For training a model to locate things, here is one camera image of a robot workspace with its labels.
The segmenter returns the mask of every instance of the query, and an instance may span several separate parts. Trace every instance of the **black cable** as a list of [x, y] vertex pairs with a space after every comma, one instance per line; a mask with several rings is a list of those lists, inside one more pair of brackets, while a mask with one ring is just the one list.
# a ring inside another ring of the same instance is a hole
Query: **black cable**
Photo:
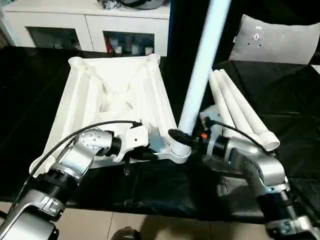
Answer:
[[239, 129], [236, 129], [235, 127], [232, 127], [232, 126], [229, 126], [227, 124], [224, 124], [223, 122], [220, 122], [220, 121], [216, 121], [216, 120], [210, 120], [212, 124], [217, 124], [217, 125], [220, 125], [220, 126], [223, 126], [227, 129], [231, 129], [243, 136], [245, 136], [247, 139], [249, 139], [251, 142], [253, 142], [257, 147], [259, 147], [265, 154], [268, 154], [270, 155], [270, 153], [264, 148], [264, 146], [262, 146], [260, 143], [258, 143], [256, 140], [254, 140], [252, 137], [250, 137], [248, 134], [246, 134], [245, 132], [243, 131], [240, 131]]
[[95, 123], [95, 124], [92, 124], [92, 125], [89, 125], [89, 126], [86, 126], [86, 127], [83, 127], [73, 133], [71, 133], [69, 136], [66, 136], [63, 140], [61, 140], [57, 145], [55, 145], [38, 163], [37, 165], [33, 168], [33, 170], [31, 171], [31, 173], [29, 174], [29, 176], [26, 178], [26, 180], [24, 181], [24, 184], [22, 186], [22, 188], [20, 189], [19, 193], [16, 195], [10, 209], [9, 209], [9, 212], [8, 214], [11, 213], [11, 211], [16, 207], [23, 191], [25, 190], [27, 184], [30, 182], [30, 180], [32, 179], [33, 175], [36, 173], [36, 171], [38, 170], [38, 168], [41, 166], [41, 164], [55, 151], [57, 150], [62, 144], [64, 144], [68, 139], [72, 138], [73, 136], [76, 136], [78, 134], [80, 134], [81, 132], [85, 131], [85, 130], [88, 130], [88, 129], [91, 129], [91, 128], [94, 128], [94, 127], [98, 127], [98, 126], [101, 126], [101, 125], [107, 125], [107, 124], [136, 124], [139, 122], [136, 122], [136, 121], [129, 121], [129, 120], [114, 120], [114, 121], [103, 121], [103, 122], [98, 122], [98, 123]]

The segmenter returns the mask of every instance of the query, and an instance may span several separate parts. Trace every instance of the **table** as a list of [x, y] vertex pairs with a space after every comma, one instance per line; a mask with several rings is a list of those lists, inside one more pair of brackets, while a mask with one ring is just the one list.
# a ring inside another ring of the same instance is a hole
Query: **table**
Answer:
[[[107, 53], [5, 47], [0, 51], [0, 201], [12, 201], [30, 163], [45, 147], [70, 71], [68, 59], [110, 57]], [[224, 68], [268, 128], [288, 176], [320, 210], [320, 75], [310, 65], [228, 61]], [[161, 59], [160, 70], [176, 121], [190, 79], [182, 62]], [[207, 87], [201, 108], [213, 103]], [[71, 208], [156, 214], [200, 220], [263, 223], [242, 179], [222, 177], [199, 156], [178, 165], [170, 160], [91, 169]]]

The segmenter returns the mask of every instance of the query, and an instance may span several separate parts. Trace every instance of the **white pvc pipe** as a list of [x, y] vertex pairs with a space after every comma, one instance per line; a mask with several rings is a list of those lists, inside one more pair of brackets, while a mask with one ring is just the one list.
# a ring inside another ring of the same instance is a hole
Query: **white pvc pipe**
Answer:
[[231, 92], [229, 91], [222, 74], [218, 70], [215, 70], [213, 72], [213, 76], [215, 77], [215, 79], [218, 83], [218, 86], [222, 92], [224, 101], [229, 109], [229, 112], [231, 114], [231, 117], [233, 119], [233, 122], [234, 122], [236, 128], [239, 129], [240, 131], [248, 134], [250, 137], [252, 137], [257, 142], [260, 142], [258, 136], [253, 132], [246, 117], [244, 116], [244, 114], [240, 110], [240, 107], [238, 106], [236, 100], [234, 99]]
[[[213, 95], [214, 104], [217, 106], [217, 110], [220, 114], [220, 117], [222, 118], [223, 123], [235, 128], [234, 121], [231, 118], [225, 99], [221, 93], [217, 79], [215, 78], [214, 72], [212, 70], [209, 72], [209, 84]], [[228, 128], [223, 129], [223, 135], [228, 138], [240, 136], [237, 132], [232, 131]]]
[[251, 105], [248, 103], [246, 98], [242, 95], [242, 93], [239, 91], [237, 86], [234, 84], [234, 82], [231, 80], [231, 78], [228, 76], [226, 71], [224, 69], [220, 70], [220, 73], [223, 76], [223, 79], [233, 95], [234, 99], [236, 100], [238, 106], [240, 107], [242, 113], [244, 114], [246, 120], [250, 124], [253, 132], [258, 135], [261, 144], [267, 151], [272, 151], [279, 147], [280, 141], [276, 137], [276, 135], [269, 131], [266, 125], [262, 122], [262, 120], [259, 118], [259, 116], [256, 114], [255, 110], [251, 107]]
[[[231, 0], [211, 0], [196, 54], [194, 67], [185, 97], [178, 129], [192, 134], [200, 106], [208, 84], [209, 71], [216, 57], [222, 31], [225, 26]], [[190, 147], [174, 141], [170, 146], [173, 153], [187, 156]]]

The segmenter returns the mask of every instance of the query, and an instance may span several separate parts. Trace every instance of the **black fabric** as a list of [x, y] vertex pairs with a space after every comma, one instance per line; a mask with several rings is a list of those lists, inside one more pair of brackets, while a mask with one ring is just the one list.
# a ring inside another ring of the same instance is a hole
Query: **black fabric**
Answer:
[[[0, 51], [0, 201], [12, 201], [30, 163], [45, 147], [70, 71], [68, 59], [109, 57], [107, 53], [5, 47]], [[190, 73], [182, 62], [162, 58], [160, 70], [178, 122]], [[261, 62], [223, 62], [267, 127], [280, 139], [277, 150], [288, 176], [320, 210], [320, 75], [311, 67]], [[210, 106], [209, 88], [201, 109]], [[263, 223], [258, 204], [243, 179], [211, 171], [193, 155], [178, 165], [170, 160], [91, 169], [68, 207], [156, 214], [201, 220]]]

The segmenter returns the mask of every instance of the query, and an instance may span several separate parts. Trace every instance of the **white cabinet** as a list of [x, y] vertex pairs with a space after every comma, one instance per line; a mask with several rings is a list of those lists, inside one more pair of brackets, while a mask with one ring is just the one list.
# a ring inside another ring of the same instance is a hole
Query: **white cabinet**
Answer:
[[170, 4], [152, 10], [106, 10], [97, 0], [16, 0], [4, 17], [22, 47], [107, 52], [110, 41], [123, 53], [167, 55]]
[[86, 15], [85, 18], [96, 52], [106, 52], [106, 38], [113, 38], [121, 42], [123, 51], [130, 48], [126, 46], [128, 42], [136, 42], [143, 54], [145, 47], [151, 47], [155, 53], [167, 56], [168, 19], [101, 15]]
[[8, 11], [5, 18], [21, 47], [94, 50], [84, 15]]

